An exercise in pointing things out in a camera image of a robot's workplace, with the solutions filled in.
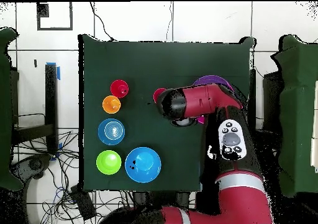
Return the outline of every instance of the lime green bowl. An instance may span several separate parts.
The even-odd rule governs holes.
[[[96,160],[96,166],[99,171],[105,175],[115,174],[121,167],[122,160],[120,156],[112,150],[101,152]]]

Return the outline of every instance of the small red cup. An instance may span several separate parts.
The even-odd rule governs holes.
[[[153,93],[153,100],[155,103],[157,103],[157,98],[159,94],[161,94],[166,88],[158,88],[154,93]]]
[[[115,80],[111,84],[111,93],[117,98],[123,98],[128,94],[128,84],[123,80]]]

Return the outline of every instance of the table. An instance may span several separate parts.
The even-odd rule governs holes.
[[[84,190],[199,190],[204,126],[172,126],[158,113],[153,92],[159,87],[190,86],[201,76],[214,74],[236,85],[247,96],[254,40],[247,37],[240,43],[100,42],[88,35],[79,37],[83,38],[84,47],[84,121],[80,121],[84,128],[84,150],[80,153],[84,156]],[[118,113],[107,114],[102,101],[111,95],[110,85],[116,79],[128,83],[129,93],[120,99]],[[120,120],[125,127],[125,138],[116,146],[107,146],[98,138],[98,126],[108,118]],[[140,146],[154,149],[161,159],[160,174],[147,184],[131,180],[124,166],[126,156]],[[96,158],[104,150],[114,150],[122,158],[122,166],[114,175],[104,175],[96,167]]]

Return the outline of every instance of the purple plate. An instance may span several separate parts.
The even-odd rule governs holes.
[[[223,84],[230,88],[232,91],[232,86],[222,77],[217,75],[205,75],[194,82],[194,86],[202,84]],[[196,119],[199,123],[204,123],[204,116],[200,116]]]

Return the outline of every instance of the light blue cup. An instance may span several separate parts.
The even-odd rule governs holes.
[[[160,173],[160,157],[151,148],[135,148],[126,157],[125,169],[133,181],[148,183]]]
[[[98,126],[98,137],[109,146],[119,144],[125,137],[124,125],[117,119],[106,119]]]

